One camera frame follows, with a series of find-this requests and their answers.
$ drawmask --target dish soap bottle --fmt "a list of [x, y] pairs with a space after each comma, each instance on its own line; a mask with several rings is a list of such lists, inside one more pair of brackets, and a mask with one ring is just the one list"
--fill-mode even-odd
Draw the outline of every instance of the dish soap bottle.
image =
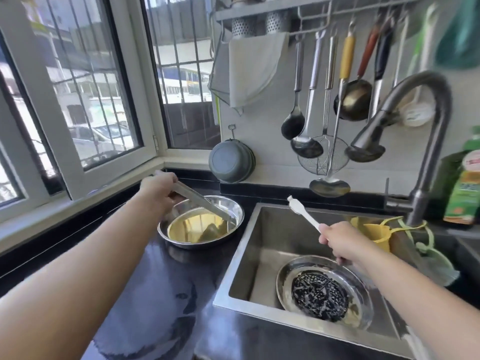
[[435, 182], [430, 192], [429, 219], [442, 219], [452, 194], [455, 183], [463, 171], [462, 161], [465, 156], [480, 150], [480, 125], [471, 129], [472, 137], [463, 144], [462, 151], [442, 158]]
[[471, 225], [480, 206], [480, 150], [469, 152], [462, 166], [464, 171], [453, 188], [443, 220]]

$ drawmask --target stainless steel sink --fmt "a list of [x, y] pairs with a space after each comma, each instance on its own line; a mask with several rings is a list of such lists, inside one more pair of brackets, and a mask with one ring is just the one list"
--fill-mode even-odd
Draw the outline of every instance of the stainless steel sink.
[[[351, 212], [308, 209], [318, 221], [328, 225], [359, 216]], [[369, 215], [369, 221], [384, 217]], [[400, 339], [396, 322], [375, 286], [369, 286], [373, 320], [366, 330], [322, 321], [285, 311], [277, 298], [276, 276], [280, 268], [300, 255], [333, 258], [327, 245], [318, 243], [318, 231], [288, 206], [258, 203], [243, 238], [219, 287], [213, 305], [267, 321], [347, 341], [406, 358], [413, 358], [407, 343]]]

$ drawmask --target dish towel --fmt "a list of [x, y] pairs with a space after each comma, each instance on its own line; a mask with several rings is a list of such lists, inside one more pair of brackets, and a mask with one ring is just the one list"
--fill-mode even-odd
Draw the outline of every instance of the dish towel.
[[410, 326], [406, 327], [408, 334], [402, 336], [408, 342], [415, 360], [437, 360], [434, 353], [425, 345], [421, 339], [413, 332]]
[[228, 45], [230, 107], [253, 102], [272, 81], [287, 50], [289, 33], [232, 39]]

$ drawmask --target faucet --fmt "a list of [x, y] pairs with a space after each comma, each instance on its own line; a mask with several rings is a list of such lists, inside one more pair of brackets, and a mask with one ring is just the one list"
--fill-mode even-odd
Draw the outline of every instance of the faucet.
[[398, 114], [395, 113], [395, 108], [408, 92], [423, 85], [429, 87], [432, 91], [436, 107], [417, 183], [408, 199], [389, 197], [388, 179], [385, 188], [385, 209], [405, 212], [405, 223], [410, 227], [417, 227], [422, 224], [436, 163], [450, 121], [452, 92], [447, 79], [440, 73], [433, 71], [421, 72], [405, 78], [393, 88], [385, 98], [380, 110], [353, 139], [351, 145], [345, 149], [345, 154], [354, 162], [372, 162], [380, 158], [385, 153], [385, 147], [380, 145], [382, 132], [385, 127], [398, 122]]

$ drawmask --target black handle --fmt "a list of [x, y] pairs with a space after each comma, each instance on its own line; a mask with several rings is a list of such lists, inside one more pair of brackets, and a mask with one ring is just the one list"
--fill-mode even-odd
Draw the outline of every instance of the black handle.
[[382, 28], [380, 37], [378, 38], [377, 54], [375, 57], [375, 80], [381, 80], [384, 77], [387, 68], [390, 49], [392, 48], [393, 35], [395, 33], [395, 21], [393, 17], [389, 17]]

